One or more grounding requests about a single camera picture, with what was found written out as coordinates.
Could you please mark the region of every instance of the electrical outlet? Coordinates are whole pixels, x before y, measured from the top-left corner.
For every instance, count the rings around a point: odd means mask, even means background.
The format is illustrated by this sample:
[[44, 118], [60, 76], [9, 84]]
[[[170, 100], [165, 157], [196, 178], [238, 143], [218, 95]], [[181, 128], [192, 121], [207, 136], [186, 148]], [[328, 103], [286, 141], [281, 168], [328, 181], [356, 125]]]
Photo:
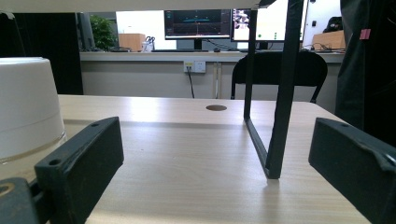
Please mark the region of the electrical outlet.
[[205, 73], [206, 72], [206, 62], [195, 62], [194, 63], [195, 73]]
[[193, 61], [184, 61], [183, 68], [184, 68], [185, 73], [189, 72], [188, 68], [190, 68], [190, 73], [193, 73], [194, 72], [194, 62]]

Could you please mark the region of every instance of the chair backrest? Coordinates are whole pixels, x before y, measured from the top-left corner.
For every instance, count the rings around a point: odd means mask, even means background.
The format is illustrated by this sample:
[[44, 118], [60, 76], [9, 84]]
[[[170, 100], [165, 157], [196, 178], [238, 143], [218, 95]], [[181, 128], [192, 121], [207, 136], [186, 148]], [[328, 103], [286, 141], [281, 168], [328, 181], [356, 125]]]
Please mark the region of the chair backrest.
[[[282, 51], [258, 52], [254, 55], [253, 85], [279, 85]], [[246, 84], [248, 56], [233, 69], [231, 99], [235, 99], [236, 84]], [[294, 86], [316, 87], [310, 102], [316, 103], [327, 76], [327, 64], [315, 52], [300, 51], [297, 56]]]

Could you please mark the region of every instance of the cardboard box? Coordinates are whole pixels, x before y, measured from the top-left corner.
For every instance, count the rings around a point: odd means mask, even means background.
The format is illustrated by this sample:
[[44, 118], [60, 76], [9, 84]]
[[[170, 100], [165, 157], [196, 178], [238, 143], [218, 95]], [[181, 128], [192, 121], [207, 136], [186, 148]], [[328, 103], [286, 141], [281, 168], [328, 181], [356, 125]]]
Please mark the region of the cardboard box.
[[142, 50], [142, 42], [146, 40], [143, 34], [119, 34], [120, 47], [131, 48], [132, 51]]
[[346, 48], [346, 41], [344, 38], [344, 31], [334, 31], [319, 35], [314, 35], [312, 39], [312, 46], [315, 50], [318, 49], [345, 49]]

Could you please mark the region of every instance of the white cylindrical object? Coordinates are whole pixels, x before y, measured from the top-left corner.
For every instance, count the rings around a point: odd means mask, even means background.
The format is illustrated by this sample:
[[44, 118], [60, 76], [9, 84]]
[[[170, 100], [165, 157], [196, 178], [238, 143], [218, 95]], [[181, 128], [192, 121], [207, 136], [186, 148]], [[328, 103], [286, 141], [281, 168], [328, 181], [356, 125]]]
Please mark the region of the white cylindrical object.
[[0, 163], [28, 156], [63, 136], [50, 61], [0, 58]]

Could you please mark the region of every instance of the monitor screen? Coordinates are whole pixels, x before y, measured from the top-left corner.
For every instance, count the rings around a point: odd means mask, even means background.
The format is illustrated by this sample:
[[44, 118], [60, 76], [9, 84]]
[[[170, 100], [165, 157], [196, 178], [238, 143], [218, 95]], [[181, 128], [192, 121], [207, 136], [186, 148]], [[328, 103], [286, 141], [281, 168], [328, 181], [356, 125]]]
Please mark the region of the monitor screen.
[[[305, 15], [308, 1], [304, 0], [303, 19], [301, 23], [300, 41], [303, 42]], [[285, 40], [288, 0], [277, 0], [268, 8], [260, 8], [257, 15], [256, 40], [282, 42]], [[248, 20], [250, 9], [234, 8], [232, 12], [231, 41], [248, 41]]]
[[165, 10], [165, 39], [230, 38], [231, 10]]

